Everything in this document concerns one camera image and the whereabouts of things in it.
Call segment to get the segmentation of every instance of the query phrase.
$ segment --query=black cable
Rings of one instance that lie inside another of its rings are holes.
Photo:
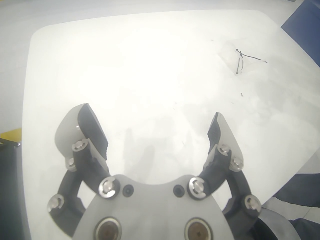
[[[243,54],[241,51],[239,51],[238,49],[236,49],[236,51],[240,53],[240,56],[241,56],[241,57],[246,56],[246,57],[248,57],[248,58],[253,58],[253,59],[256,59],[256,60],[259,60],[259,61],[264,61],[264,60],[262,60],[262,59],[260,59],[260,58],[257,58],[257,57],[245,55],[245,54]]]

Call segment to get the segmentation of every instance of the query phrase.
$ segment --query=black screw hole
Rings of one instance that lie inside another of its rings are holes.
[[[176,185],[173,188],[173,193],[178,198],[181,198],[184,195],[184,188],[181,185]]]
[[[124,197],[130,197],[132,194],[134,194],[134,187],[128,184],[123,187],[122,193]]]

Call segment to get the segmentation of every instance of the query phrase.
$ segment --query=dark fabric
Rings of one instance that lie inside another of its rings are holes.
[[[248,237],[254,240],[278,240],[271,229],[260,219],[250,229]]]
[[[320,173],[294,175],[274,197],[291,204],[320,207]]]
[[[320,224],[303,218],[289,221],[297,231],[301,240],[320,239]]]

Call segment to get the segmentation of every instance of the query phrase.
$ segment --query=blue panel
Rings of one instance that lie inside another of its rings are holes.
[[[320,0],[304,0],[282,29],[320,67]]]

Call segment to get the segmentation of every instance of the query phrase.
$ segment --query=white table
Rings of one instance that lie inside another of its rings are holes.
[[[235,48],[245,58],[243,73]],[[320,146],[320,68],[251,10],[121,15],[46,26],[31,39],[23,106],[23,179],[33,239],[68,239],[47,213],[65,174],[55,131],[89,103],[107,136],[111,174],[149,184],[197,175],[216,111],[262,203]],[[82,186],[88,206],[93,193]],[[214,195],[221,208],[230,191]]]

